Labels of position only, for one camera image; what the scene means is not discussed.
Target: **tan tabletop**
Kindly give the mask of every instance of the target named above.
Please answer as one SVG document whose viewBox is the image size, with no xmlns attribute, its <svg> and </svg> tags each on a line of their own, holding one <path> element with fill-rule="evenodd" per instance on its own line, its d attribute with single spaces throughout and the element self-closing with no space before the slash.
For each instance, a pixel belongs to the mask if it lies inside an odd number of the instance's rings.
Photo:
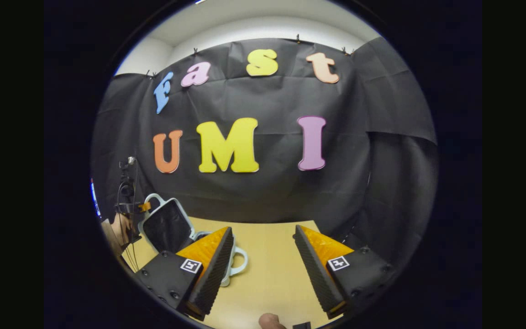
<svg viewBox="0 0 526 329">
<path fill-rule="evenodd" d="M 258 319 L 263 313 L 277 314 L 288 329 L 307 321 L 313 328 L 331 322 L 320 307 L 292 238 L 297 224 L 317 231 L 313 221 L 228 223 L 194 217 L 190 221 L 196 232 L 232 227 L 237 246 L 249 257 L 246 269 L 232 276 L 230 285 L 219 289 L 204 324 L 217 329 L 261 329 Z M 134 248 L 139 268 L 156 256 L 144 236 Z M 133 257 L 133 246 L 128 250 Z M 125 252 L 123 258 L 131 266 Z M 242 256 L 236 254 L 232 266 L 238 267 L 242 261 Z"/>
</svg>

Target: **white ceiling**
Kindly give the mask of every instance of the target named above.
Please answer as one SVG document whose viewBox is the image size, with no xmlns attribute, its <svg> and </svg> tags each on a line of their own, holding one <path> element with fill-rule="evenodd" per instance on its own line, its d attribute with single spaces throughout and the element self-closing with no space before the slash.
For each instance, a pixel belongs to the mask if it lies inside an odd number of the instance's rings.
<svg viewBox="0 0 526 329">
<path fill-rule="evenodd" d="M 175 47 L 201 31 L 231 21 L 263 16 L 290 16 L 319 21 L 365 42 L 379 36 L 361 19 L 327 0 L 206 0 L 176 13 L 149 36 Z"/>
</svg>

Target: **foam letter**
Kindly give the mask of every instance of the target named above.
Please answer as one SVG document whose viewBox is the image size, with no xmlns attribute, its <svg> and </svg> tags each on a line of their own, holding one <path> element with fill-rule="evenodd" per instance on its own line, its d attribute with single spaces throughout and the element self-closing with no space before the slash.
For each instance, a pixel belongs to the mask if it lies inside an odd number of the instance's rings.
<svg viewBox="0 0 526 329">
<path fill-rule="evenodd" d="M 202 62 L 190 66 L 188 74 L 182 79 L 182 87 L 203 84 L 208 80 L 208 70 L 210 63 Z"/>
<path fill-rule="evenodd" d="M 212 156 L 214 156 L 221 170 L 226 171 L 233 153 L 234 162 L 230 166 L 232 171 L 254 173 L 259 170 L 253 149 L 253 132 L 257 124 L 254 118 L 236 120 L 226 140 L 215 122 L 199 124 L 196 131 L 200 134 L 202 164 L 198 166 L 198 170 L 202 173 L 215 172 L 216 164 L 212 162 Z"/>
<path fill-rule="evenodd" d="M 326 161 L 322 159 L 322 127 L 326 120 L 320 117 L 301 117 L 298 125 L 303 130 L 303 156 L 298 163 L 299 170 L 322 169 Z"/>
<path fill-rule="evenodd" d="M 165 104 L 168 103 L 169 97 L 165 94 L 169 93 L 169 79 L 174 76 L 173 72 L 167 73 L 165 78 L 157 85 L 154 90 L 155 100 L 157 101 L 157 114 L 161 112 Z"/>
<path fill-rule="evenodd" d="M 279 65 L 274 60 L 275 58 L 277 58 L 277 53 L 273 49 L 253 50 L 247 56 L 247 60 L 250 63 L 247 65 L 247 73 L 250 76 L 272 75 L 279 68 Z"/>
<path fill-rule="evenodd" d="M 169 139 L 172 140 L 172 159 L 170 162 L 163 160 L 163 141 L 165 134 L 159 133 L 154 136 L 154 156 L 155 166 L 157 170 L 162 173 L 173 173 L 180 164 L 180 137 L 182 137 L 181 130 L 175 130 L 169 133 Z"/>
<path fill-rule="evenodd" d="M 324 53 L 309 55 L 305 60 L 311 62 L 311 66 L 314 68 L 314 74 L 319 81 L 323 83 L 337 83 L 338 79 L 340 79 L 337 74 L 330 73 L 328 65 L 334 65 L 334 60 L 326 58 Z"/>
</svg>

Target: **hand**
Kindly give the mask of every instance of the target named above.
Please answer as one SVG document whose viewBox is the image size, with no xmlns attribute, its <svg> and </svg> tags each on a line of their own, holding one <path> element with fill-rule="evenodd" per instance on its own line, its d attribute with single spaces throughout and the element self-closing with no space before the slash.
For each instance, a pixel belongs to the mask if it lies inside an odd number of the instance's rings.
<svg viewBox="0 0 526 329">
<path fill-rule="evenodd" d="M 117 238 L 117 242 L 123 246 L 129 242 L 129 235 L 127 230 L 133 229 L 133 221 L 123 214 L 116 213 L 115 220 L 111 224 L 113 233 Z"/>
<path fill-rule="evenodd" d="M 279 323 L 279 317 L 275 314 L 265 313 L 259 317 L 261 329 L 286 329 L 283 324 Z"/>
</svg>

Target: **ridged foam pad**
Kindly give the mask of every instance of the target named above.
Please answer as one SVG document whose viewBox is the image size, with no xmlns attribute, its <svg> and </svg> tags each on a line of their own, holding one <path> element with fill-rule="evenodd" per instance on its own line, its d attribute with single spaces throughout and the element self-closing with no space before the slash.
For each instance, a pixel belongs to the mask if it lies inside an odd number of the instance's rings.
<svg viewBox="0 0 526 329">
<path fill-rule="evenodd" d="M 227 227 L 221 238 L 221 243 L 219 243 L 210 260 L 208 268 L 203 272 L 202 277 L 194 286 L 190 297 L 188 297 L 186 303 L 188 314 L 199 320 L 203 320 L 205 314 L 210 314 L 210 309 L 221 287 L 221 281 L 226 274 L 228 260 L 232 252 L 233 239 L 232 229 Z"/>
<path fill-rule="evenodd" d="M 327 313 L 328 318 L 341 314 L 342 306 L 345 304 L 344 298 L 326 271 L 324 264 L 320 262 L 300 225 L 296 225 L 294 239 L 322 310 Z"/>
</svg>

